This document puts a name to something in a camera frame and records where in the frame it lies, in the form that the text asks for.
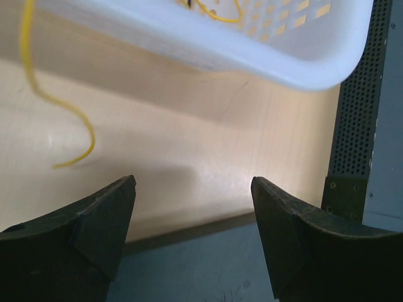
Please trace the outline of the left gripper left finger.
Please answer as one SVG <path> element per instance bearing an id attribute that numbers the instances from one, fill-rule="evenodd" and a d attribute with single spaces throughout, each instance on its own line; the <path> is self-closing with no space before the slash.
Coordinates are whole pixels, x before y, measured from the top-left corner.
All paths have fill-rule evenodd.
<path id="1" fill-rule="evenodd" d="M 79 201 L 1 232 L 1 301 L 105 301 L 135 202 L 122 177 Z"/>

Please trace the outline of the small black network switch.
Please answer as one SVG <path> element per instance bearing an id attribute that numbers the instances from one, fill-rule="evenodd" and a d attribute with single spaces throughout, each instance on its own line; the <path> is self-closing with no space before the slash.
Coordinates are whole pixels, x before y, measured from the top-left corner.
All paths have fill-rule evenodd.
<path id="1" fill-rule="evenodd" d="M 255 215 L 129 243 L 107 299 L 280 301 Z"/>

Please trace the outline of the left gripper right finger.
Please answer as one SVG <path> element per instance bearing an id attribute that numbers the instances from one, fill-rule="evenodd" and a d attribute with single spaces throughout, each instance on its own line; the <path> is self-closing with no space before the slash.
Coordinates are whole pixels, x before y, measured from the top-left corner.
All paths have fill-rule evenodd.
<path id="1" fill-rule="evenodd" d="M 402 234 L 312 206 L 263 177 L 251 182 L 273 296 L 280 301 L 401 301 Z"/>

